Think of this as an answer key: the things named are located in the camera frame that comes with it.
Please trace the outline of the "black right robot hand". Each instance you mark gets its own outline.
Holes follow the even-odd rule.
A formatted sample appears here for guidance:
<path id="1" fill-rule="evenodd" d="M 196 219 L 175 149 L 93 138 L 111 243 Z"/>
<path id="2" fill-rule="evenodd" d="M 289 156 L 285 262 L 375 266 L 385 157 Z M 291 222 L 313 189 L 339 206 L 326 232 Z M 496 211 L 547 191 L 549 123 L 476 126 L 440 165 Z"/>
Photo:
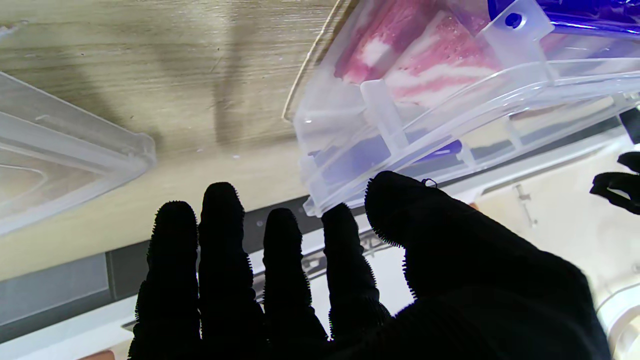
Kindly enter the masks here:
<path id="1" fill-rule="evenodd" d="M 375 234 L 405 251 L 413 302 L 391 314 L 341 203 L 322 216 L 330 333 L 312 305 L 302 239 L 288 208 L 263 235 L 256 301 L 243 250 L 245 211 L 228 182 L 211 184 L 200 219 L 186 202 L 155 217 L 135 306 L 131 360 L 610 360 L 589 282 L 441 189 L 392 171 L 365 192 Z"/>

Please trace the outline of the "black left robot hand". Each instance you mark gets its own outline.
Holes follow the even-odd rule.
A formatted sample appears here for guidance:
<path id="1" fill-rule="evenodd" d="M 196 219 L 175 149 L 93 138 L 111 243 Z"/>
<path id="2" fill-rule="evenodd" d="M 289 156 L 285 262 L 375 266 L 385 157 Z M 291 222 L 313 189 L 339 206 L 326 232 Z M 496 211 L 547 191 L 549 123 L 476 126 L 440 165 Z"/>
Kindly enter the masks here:
<path id="1" fill-rule="evenodd" d="M 640 214 L 640 153 L 622 153 L 617 162 L 631 170 L 631 173 L 600 173 L 593 178 L 589 193 L 606 199 L 615 207 L 638 215 Z"/>

